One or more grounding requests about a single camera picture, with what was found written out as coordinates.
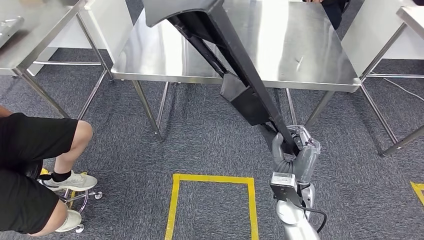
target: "stainless steel table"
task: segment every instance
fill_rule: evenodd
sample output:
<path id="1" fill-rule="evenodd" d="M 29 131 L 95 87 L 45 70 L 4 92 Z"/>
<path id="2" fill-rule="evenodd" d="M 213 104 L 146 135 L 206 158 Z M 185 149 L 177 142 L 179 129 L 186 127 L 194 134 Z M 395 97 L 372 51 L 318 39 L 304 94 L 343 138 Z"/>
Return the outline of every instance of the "stainless steel table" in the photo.
<path id="1" fill-rule="evenodd" d="M 395 43 L 395 41 L 399 38 L 399 36 L 404 32 L 406 28 L 411 28 L 416 32 L 422 39 L 424 44 L 424 6 L 403 6 L 396 13 L 402 20 L 403 23 L 397 29 L 397 31 L 393 34 L 393 36 L 388 40 L 388 42 L 384 45 L 384 47 L 380 50 L 377 56 L 372 60 L 372 62 L 368 65 L 368 67 L 363 71 L 360 76 L 361 82 L 363 83 L 368 77 L 370 78 L 414 78 L 414 79 L 424 79 L 424 75 L 411 75 L 411 74 L 377 74 L 372 72 L 373 69 L 377 66 L 380 60 L 383 58 L 385 53 L 389 50 L 389 48 Z M 420 128 L 406 136 L 402 140 L 398 140 L 398 138 L 393 133 L 392 129 L 389 127 L 385 117 L 379 110 L 378 106 L 374 102 L 371 95 L 368 93 L 365 85 L 362 84 L 361 90 L 364 93 L 366 99 L 374 110 L 376 116 L 380 120 L 383 125 L 385 131 L 389 135 L 391 141 L 393 142 L 393 146 L 381 152 L 381 156 L 387 157 L 401 149 L 407 143 L 415 140 L 416 138 L 424 135 L 424 125 Z"/>
<path id="2" fill-rule="evenodd" d="M 92 37 L 79 15 L 84 8 L 85 0 L 43 0 L 21 1 L 0 0 L 0 20 L 13 19 L 17 16 L 24 18 L 24 24 L 7 43 L 0 48 L 0 75 L 22 77 L 38 94 L 47 100 L 61 115 L 69 118 L 68 114 L 34 81 L 27 72 L 28 67 L 34 63 L 39 54 L 49 45 L 57 34 L 73 18 L 84 31 L 91 47 L 95 51 L 99 62 L 103 66 L 103 73 L 83 106 L 78 119 L 81 119 L 91 103 L 103 77 L 109 72 L 105 61 L 99 53 Z M 40 64 L 58 65 L 93 65 L 89 62 L 39 62 Z"/>
<path id="3" fill-rule="evenodd" d="M 310 125 L 335 91 L 355 92 L 361 85 L 319 4 L 285 0 L 225 0 L 224 8 L 263 83 L 286 88 L 293 123 L 296 116 L 288 89 L 327 91 L 307 121 Z M 219 50 L 210 48 L 231 69 Z M 222 79 L 168 21 L 150 28 L 143 11 L 118 60 L 111 69 L 116 79 L 132 80 L 154 133 L 169 82 L 221 84 Z M 166 82 L 155 122 L 138 81 Z"/>

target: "white sneaker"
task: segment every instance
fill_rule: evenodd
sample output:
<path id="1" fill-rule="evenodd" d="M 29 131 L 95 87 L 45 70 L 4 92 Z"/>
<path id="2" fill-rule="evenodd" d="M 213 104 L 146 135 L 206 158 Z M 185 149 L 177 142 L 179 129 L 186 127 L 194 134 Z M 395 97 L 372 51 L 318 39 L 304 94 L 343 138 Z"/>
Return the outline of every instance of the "white sneaker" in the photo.
<path id="1" fill-rule="evenodd" d="M 55 232 L 67 232 L 76 228 L 81 223 L 81 214 L 75 210 L 67 211 L 67 217 L 62 226 L 59 227 Z"/>
<path id="2" fill-rule="evenodd" d="M 75 192 L 83 192 L 93 188 L 97 184 L 97 179 L 86 174 L 76 174 L 71 170 L 70 177 L 65 181 L 56 182 L 50 179 L 40 180 L 40 183 L 52 191 L 70 189 Z"/>

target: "gray carpet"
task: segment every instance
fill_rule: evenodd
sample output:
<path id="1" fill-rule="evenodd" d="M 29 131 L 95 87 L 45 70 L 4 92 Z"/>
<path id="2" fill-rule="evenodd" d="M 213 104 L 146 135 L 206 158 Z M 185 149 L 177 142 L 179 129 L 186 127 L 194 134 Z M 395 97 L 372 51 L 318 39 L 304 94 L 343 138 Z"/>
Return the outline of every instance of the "gray carpet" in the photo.
<path id="1" fill-rule="evenodd" d="M 140 0 L 127 0 L 131 16 Z M 362 0 L 353 1 L 338 31 L 342 37 Z M 94 60 L 89 50 L 60 49 L 55 60 Z M 382 61 L 376 72 L 424 74 L 422 61 Z M 75 117 L 101 69 L 45 66 L 36 80 Z M 395 80 L 424 96 L 424 81 Z M 59 117 L 25 82 L 0 78 L 0 104 L 30 116 Z M 366 81 L 399 137 L 424 124 L 423 102 L 378 79 Z M 164 84 L 142 82 L 153 113 L 159 111 Z M 100 200 L 83 212 L 82 233 L 54 233 L 41 240 L 163 240 L 172 190 L 172 174 L 205 174 L 255 179 L 259 239 L 283 239 L 269 187 L 271 154 L 256 128 L 250 127 L 219 95 L 215 85 L 172 84 L 158 143 L 129 81 L 105 81 L 85 120 L 94 137 L 75 171 L 98 178 Z M 290 122 L 285 91 L 269 89 Z M 292 90 L 298 121 L 304 123 L 323 92 Z M 390 140 L 361 92 L 336 93 L 310 129 L 322 154 L 313 181 L 316 208 L 328 214 L 323 240 L 422 240 L 424 208 L 409 181 L 424 182 L 424 138 L 391 157 L 378 149 Z M 52 169 L 53 161 L 45 161 Z M 321 218 L 312 215 L 317 228 Z M 250 239 L 247 187 L 243 184 L 181 182 L 174 240 Z M 2 240 L 31 239 L 14 232 Z"/>

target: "yellow tape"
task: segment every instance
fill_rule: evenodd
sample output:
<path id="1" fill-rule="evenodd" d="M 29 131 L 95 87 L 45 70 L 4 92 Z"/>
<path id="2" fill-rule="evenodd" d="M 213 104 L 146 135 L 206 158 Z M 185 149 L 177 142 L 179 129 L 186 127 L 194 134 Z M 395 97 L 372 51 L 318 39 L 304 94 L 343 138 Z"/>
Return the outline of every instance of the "yellow tape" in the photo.
<path id="1" fill-rule="evenodd" d="M 169 204 L 168 223 L 166 225 L 165 240 L 171 240 L 174 233 L 175 215 L 177 213 L 178 193 L 180 191 L 180 174 L 172 176 L 172 193 L 171 202 Z"/>
<path id="2" fill-rule="evenodd" d="M 169 204 L 168 222 L 166 225 L 165 240 L 172 240 L 175 225 L 175 216 L 177 213 L 178 194 L 180 190 L 180 181 L 195 181 L 195 182 L 214 182 L 214 183 L 230 183 L 230 184 L 247 184 L 249 197 L 249 217 L 250 217 L 250 234 L 252 240 L 259 239 L 258 217 L 256 212 L 255 199 L 255 180 L 252 177 L 237 177 L 237 176 L 213 176 L 213 175 L 194 175 L 180 174 L 172 175 L 172 193 Z"/>
<path id="3" fill-rule="evenodd" d="M 418 196 L 419 200 L 421 201 L 421 203 L 424 205 L 424 183 L 414 183 L 411 182 L 412 188 L 415 191 L 416 195 Z"/>
<path id="4" fill-rule="evenodd" d="M 45 174 L 49 174 L 49 171 L 45 168 L 41 169 L 40 175 L 45 175 Z"/>
<path id="5" fill-rule="evenodd" d="M 252 240 L 258 240 L 258 216 L 256 214 L 255 181 L 253 178 L 247 183 L 247 190 L 249 194 L 250 235 Z"/>

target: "black sock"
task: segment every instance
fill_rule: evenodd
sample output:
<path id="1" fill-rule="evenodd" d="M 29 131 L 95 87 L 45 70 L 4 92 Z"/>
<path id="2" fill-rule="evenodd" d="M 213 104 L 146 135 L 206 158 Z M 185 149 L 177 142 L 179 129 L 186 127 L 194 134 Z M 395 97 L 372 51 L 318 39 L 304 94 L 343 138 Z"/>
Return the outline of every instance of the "black sock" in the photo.
<path id="1" fill-rule="evenodd" d="M 71 171 L 69 171 L 67 173 L 56 173 L 56 172 L 53 172 L 51 174 L 51 178 L 55 182 L 63 182 L 66 179 L 68 179 L 70 176 L 71 176 Z"/>

